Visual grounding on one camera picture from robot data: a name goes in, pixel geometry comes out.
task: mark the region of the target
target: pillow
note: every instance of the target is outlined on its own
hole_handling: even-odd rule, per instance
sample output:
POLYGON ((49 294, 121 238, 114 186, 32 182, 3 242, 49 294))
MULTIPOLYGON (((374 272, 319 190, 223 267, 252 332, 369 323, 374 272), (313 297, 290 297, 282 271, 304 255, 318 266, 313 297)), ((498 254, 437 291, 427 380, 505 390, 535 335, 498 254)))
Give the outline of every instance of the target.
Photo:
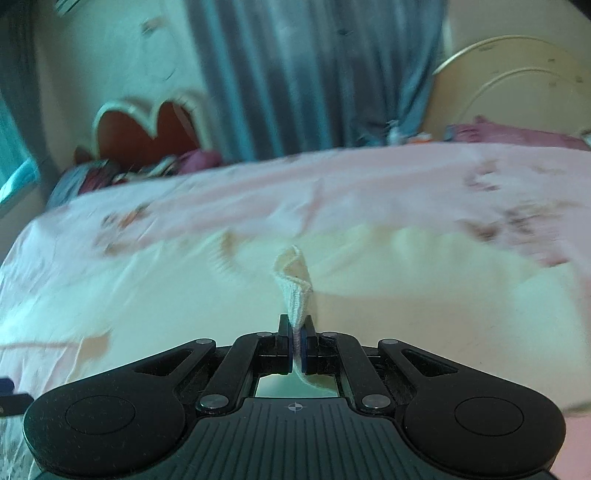
POLYGON ((51 192, 46 210, 65 205, 83 193, 108 187, 119 171, 117 163, 109 160, 91 161, 70 168, 51 192))
POLYGON ((575 137, 541 130, 511 127, 496 124, 478 115, 473 124, 449 125, 446 141, 466 143, 504 143, 530 147, 562 147, 575 150, 591 150, 587 144, 575 137))

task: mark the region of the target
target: pink bedsheet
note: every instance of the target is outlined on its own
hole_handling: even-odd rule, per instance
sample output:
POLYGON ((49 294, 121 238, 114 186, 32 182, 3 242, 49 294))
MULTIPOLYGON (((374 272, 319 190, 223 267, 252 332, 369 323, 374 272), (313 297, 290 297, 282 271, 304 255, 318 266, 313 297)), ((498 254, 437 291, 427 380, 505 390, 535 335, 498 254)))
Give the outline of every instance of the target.
MULTIPOLYGON (((0 311, 113 255, 227 227, 291 236, 360 223, 462 230, 546 265, 571 261, 591 284, 590 186, 587 152, 427 144, 306 154, 112 187, 24 229, 0 268, 0 311)), ((78 347, 14 346, 0 352, 0 372, 39 395, 67 380, 78 347), (22 368, 41 363, 50 366, 44 378, 22 368)), ((564 480, 591 478, 583 455, 584 473, 563 468, 562 458, 573 460, 558 459, 564 480)))
POLYGON ((566 440, 552 467, 561 480, 591 479, 591 415, 566 419, 566 440))

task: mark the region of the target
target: blue curtain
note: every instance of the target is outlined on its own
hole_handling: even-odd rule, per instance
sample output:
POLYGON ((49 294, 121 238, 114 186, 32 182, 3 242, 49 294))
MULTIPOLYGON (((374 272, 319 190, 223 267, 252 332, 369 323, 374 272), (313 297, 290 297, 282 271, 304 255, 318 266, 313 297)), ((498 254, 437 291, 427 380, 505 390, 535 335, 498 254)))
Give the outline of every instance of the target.
POLYGON ((446 0, 184 0, 226 158, 417 133, 446 0))
POLYGON ((0 187, 27 160, 23 147, 21 135, 0 94, 0 187))
POLYGON ((0 182, 10 179, 18 187, 38 169, 41 192, 48 197, 59 173, 41 120, 34 9, 35 0, 17 0, 0 18, 0 182))

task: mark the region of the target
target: bedding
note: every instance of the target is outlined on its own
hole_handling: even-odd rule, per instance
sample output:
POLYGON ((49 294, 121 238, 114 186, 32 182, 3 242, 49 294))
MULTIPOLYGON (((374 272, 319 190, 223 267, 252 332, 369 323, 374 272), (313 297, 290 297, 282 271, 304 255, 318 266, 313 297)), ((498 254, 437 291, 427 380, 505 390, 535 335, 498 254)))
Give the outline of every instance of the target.
POLYGON ((216 151, 191 150, 182 155, 168 155, 160 162, 121 173, 121 166, 111 160, 88 161, 67 170, 51 192, 47 210, 65 205, 83 193, 94 192, 111 185, 159 177, 187 175, 223 164, 216 151))
POLYGON ((358 226, 294 239, 221 231, 162 241, 42 288, 6 313, 0 345, 107 336, 95 358, 82 347, 74 378, 83 378, 187 339, 225 345, 274 330, 282 313, 298 340, 311 314, 318 331, 364 345, 395 332, 564 408, 591 398, 575 280, 571 265, 545 268, 460 233, 358 226))
POLYGON ((530 147, 563 147, 589 151, 589 146, 580 138, 570 135, 517 128, 491 122, 478 115, 471 124, 449 125, 446 141, 467 143, 506 143, 530 147))

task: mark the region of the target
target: round pivot pad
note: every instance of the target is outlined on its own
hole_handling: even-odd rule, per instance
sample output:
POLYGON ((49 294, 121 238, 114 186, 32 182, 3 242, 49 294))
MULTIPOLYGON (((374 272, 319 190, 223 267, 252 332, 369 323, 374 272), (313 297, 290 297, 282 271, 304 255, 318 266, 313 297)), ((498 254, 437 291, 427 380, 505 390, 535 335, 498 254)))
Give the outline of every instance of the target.
POLYGON ((564 441, 560 410, 533 390, 478 377, 430 379, 404 413, 408 440, 458 476, 519 477, 548 467, 564 441))
POLYGON ((169 454, 185 412, 152 375, 113 371, 51 390, 27 411, 23 429, 35 461, 71 478, 119 477, 169 454))

